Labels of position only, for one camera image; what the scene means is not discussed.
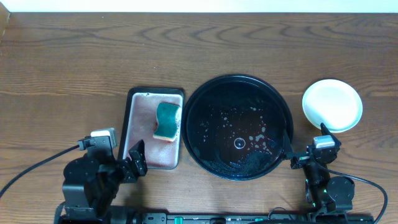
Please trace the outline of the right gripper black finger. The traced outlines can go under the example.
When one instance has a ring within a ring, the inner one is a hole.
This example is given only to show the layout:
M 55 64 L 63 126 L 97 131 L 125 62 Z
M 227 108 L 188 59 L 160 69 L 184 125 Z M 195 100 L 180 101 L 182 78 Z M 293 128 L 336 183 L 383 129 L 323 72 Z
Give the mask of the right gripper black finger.
M 283 150 L 284 159 L 293 158 L 294 152 L 286 130 L 284 130 Z
M 330 136 L 333 141 L 335 142 L 335 146 L 341 146 L 341 141 L 338 140 L 331 132 L 330 130 L 326 127 L 324 123 L 320 124 L 321 127 L 321 132 L 323 136 Z

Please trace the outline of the small mint green plate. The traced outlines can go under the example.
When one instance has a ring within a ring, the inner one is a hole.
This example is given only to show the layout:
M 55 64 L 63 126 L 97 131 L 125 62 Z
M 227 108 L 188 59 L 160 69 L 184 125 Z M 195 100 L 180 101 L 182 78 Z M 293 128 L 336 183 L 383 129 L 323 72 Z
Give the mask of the small mint green plate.
M 363 115 L 363 102 L 349 84 L 324 79 L 313 83 L 304 92 L 302 109 L 315 127 L 320 128 L 324 124 L 330 132 L 342 133 L 359 123 Z

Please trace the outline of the green and yellow sponge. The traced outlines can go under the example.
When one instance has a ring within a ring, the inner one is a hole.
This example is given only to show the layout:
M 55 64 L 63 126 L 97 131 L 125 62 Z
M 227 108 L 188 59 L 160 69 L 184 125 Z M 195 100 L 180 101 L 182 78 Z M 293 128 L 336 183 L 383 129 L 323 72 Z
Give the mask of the green and yellow sponge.
M 153 137 L 164 141 L 174 141 L 179 131 L 181 107 L 161 102 L 156 110 L 157 127 Z

